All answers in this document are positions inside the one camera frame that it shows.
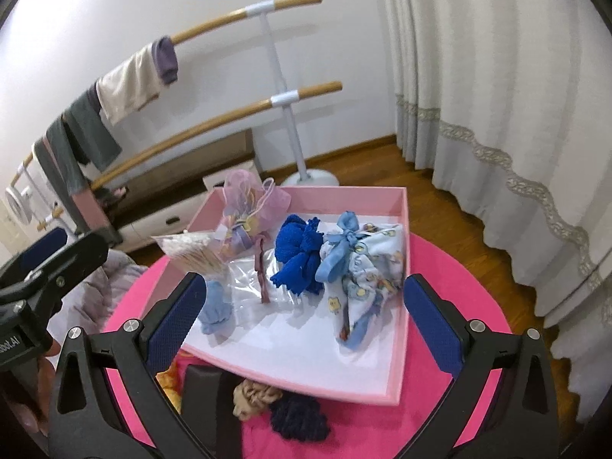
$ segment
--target human hand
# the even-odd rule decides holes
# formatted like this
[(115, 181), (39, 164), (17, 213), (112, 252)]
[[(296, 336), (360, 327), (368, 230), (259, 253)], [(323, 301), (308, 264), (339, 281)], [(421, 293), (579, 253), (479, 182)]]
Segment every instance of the human hand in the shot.
[(55, 377), (55, 368), (47, 357), (59, 354), (61, 347), (53, 340), (53, 345), (45, 355), (38, 358), (38, 386), (36, 395), (37, 409), (32, 409), (24, 403), (14, 402), (11, 395), (7, 395), (8, 405), (21, 425), (29, 433), (40, 431), (47, 435), (49, 430), (49, 406), (51, 401), (51, 389)]

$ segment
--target blue ribbon bow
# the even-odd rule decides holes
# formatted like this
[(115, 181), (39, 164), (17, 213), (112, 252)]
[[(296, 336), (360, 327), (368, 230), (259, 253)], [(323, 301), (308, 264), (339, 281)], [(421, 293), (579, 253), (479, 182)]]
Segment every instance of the blue ribbon bow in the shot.
[(359, 221), (354, 212), (342, 213), (338, 219), (342, 234), (327, 234), (327, 241), (334, 246), (329, 255), (321, 262), (314, 278), (318, 282), (333, 283), (348, 272), (348, 262), (351, 251), (362, 236), (359, 231)]
[(321, 263), (319, 250), (323, 245), (323, 233), (318, 233), (319, 219), (306, 223), (301, 217), (291, 214), (283, 223), (276, 237), (274, 256), (283, 263), (283, 268), (270, 278), (278, 288), (287, 288), (296, 295), (304, 290), (318, 294), (323, 285), (314, 280), (314, 273)]

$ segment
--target wooden barre rail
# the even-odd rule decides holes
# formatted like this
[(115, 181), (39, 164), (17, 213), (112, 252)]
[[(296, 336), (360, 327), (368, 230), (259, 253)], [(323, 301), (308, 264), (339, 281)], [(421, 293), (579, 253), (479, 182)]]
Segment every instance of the wooden barre rail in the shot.
[[(316, 5), (317, 3), (321, 3), (322, 1), (323, 0), (274, 0), (274, 10), (302, 7), (304, 5)], [(213, 29), (225, 26), (227, 24), (231, 24), (232, 22), (247, 19), (248, 17), (249, 15), (247, 14), (246, 8), (234, 10), (233, 12), (222, 15), (221, 17), (212, 19), (212, 21), (203, 22), (203, 24), (198, 24), (197, 26), (194, 26), (191, 29), (187, 29), (186, 31), (175, 34), (170, 38), (170, 40), (175, 45), (181, 44), (182, 42), (185, 42), (188, 39), (195, 38), (196, 36), (212, 31)]]
[[(53, 211), (51, 212), (51, 217), (52, 217), (53, 219), (57, 219), (57, 218), (58, 218), (59, 216), (61, 216), (62, 214), (63, 214), (63, 208), (62, 208), (62, 207), (55, 207), (55, 208), (53, 209)], [(46, 230), (46, 229), (47, 229), (47, 226), (48, 226), (48, 223), (47, 223), (47, 221), (46, 221), (46, 220), (45, 220), (45, 221), (40, 221), (40, 222), (38, 223), (38, 225), (36, 226), (36, 229), (37, 229), (38, 231)]]
[[(301, 88), (298, 90), (298, 96), (300, 100), (303, 100), (305, 98), (312, 98), (313, 96), (320, 96), (322, 94), (340, 90), (342, 90), (342, 83), (340, 81), (332, 81), (319, 84), (317, 86)], [(150, 158), (169, 150), (176, 145), (180, 145), (187, 140), (200, 136), (200, 134), (207, 133), (208, 131), (221, 127), (225, 124), (230, 124), (231, 122), (244, 119), (245, 117), (252, 116), (253, 114), (270, 110), (272, 107), (272, 100), (268, 98), (247, 105), (246, 107), (241, 107), (239, 109), (226, 112), (225, 114), (221, 114), (220, 116), (213, 117), (212, 119), (197, 124), (188, 130), (181, 131), (180, 133), (177, 133), (174, 136), (171, 136), (168, 139), (165, 139), (164, 141), (161, 141), (156, 145), (150, 146), (146, 150), (141, 151), (139, 154), (119, 164), (111, 171), (102, 174), (91, 184), (91, 190), (96, 191), (99, 188), (102, 188), (106, 183), (112, 181), (118, 176), (121, 176), (123, 173), (126, 173), (130, 169), (133, 169)]]
[[(23, 167), (28, 167), (30, 165), (30, 162), (32, 162), (32, 160), (34, 159), (34, 154), (32, 152), (30, 152), (28, 154), (28, 156), (23, 160)], [(15, 173), (15, 175), (13, 176), (13, 179), (11, 179), (10, 181), (10, 185), (13, 187), (17, 181), (19, 181), (19, 178), (21, 177), (21, 174), (19, 173)]]

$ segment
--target beige scrunchie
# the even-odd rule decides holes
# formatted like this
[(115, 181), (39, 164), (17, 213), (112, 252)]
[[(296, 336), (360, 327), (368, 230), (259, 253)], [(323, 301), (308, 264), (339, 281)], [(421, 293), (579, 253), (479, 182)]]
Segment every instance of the beige scrunchie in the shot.
[(240, 421), (249, 420), (282, 396), (278, 388), (246, 379), (234, 389), (234, 415)]

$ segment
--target pink round table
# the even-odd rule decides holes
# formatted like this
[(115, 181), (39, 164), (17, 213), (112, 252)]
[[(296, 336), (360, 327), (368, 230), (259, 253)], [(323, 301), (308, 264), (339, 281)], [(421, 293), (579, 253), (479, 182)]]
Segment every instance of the pink round table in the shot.
[[(411, 234), (411, 273), (421, 273), (446, 300), (452, 301), (466, 319), (478, 318), (493, 331), (510, 333), (500, 306), (459, 262), (448, 254)], [(117, 307), (105, 330), (118, 329), (134, 317), (135, 308), (157, 283), (168, 260), (158, 260), (134, 283)], [(406, 366), (402, 397), (397, 407), (368, 406), (320, 400), (327, 415), (331, 434), (323, 443), (302, 444), (283, 440), (270, 428), (263, 415), (243, 423), (243, 457), (245, 459), (330, 459), (392, 458), (423, 424), (451, 381), (436, 365), (412, 320), (409, 321)], [(116, 371), (110, 371), (111, 382), (124, 417), (135, 438), (152, 444), (127, 398)], [(482, 422), (500, 378), (492, 371), (483, 394), (457, 444), (471, 440)]]

